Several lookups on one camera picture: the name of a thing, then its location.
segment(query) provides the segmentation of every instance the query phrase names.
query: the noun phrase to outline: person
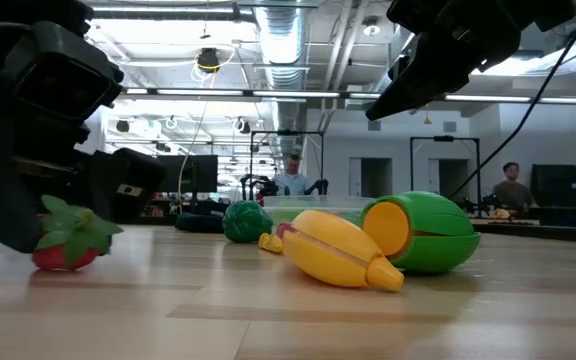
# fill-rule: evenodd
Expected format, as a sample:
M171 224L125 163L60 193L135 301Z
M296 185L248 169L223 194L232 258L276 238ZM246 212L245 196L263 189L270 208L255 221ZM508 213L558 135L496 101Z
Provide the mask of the person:
M310 181L299 173L299 155L290 155L286 159L286 170L275 176L279 196L309 195Z
M503 166L503 170L506 180L493 188L499 202L513 212L522 212L530 207L537 207L530 190L517 181L519 164L509 162Z

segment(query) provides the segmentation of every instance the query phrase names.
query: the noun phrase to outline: toy strawberry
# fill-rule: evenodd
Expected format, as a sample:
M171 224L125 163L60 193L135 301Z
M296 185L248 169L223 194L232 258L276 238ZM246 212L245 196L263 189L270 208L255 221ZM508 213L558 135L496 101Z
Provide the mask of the toy strawberry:
M41 201L50 215L42 219L44 235L32 261L42 270L74 271L89 265L99 254L109 252L110 236L123 231L90 209L49 195Z

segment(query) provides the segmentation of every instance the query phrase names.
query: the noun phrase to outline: strawberry leaves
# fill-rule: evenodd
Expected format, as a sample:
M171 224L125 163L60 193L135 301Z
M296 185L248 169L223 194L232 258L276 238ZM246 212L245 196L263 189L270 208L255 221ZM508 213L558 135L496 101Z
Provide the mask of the strawberry leaves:
M119 226L100 218L90 209L68 205L50 195L43 195L41 200L51 215L43 221L46 234L39 241L37 249L63 245L67 267L76 264L89 248L107 253L109 237L123 232Z

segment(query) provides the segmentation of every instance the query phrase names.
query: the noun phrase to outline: clear plastic container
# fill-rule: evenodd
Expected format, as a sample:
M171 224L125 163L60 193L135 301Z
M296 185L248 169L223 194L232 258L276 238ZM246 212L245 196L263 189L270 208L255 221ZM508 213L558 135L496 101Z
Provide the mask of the clear plastic container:
M372 198L357 196L270 196L264 197L264 210L272 217L276 228L282 222L292 222L304 210L325 211L359 226L361 212Z

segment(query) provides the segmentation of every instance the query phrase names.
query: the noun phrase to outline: gray t-shirt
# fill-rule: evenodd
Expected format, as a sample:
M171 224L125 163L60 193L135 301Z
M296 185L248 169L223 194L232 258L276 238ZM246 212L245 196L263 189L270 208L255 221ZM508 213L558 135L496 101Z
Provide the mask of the gray t-shirt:
M530 190L520 183L504 181L493 188L499 201L510 209L523 210L533 203Z

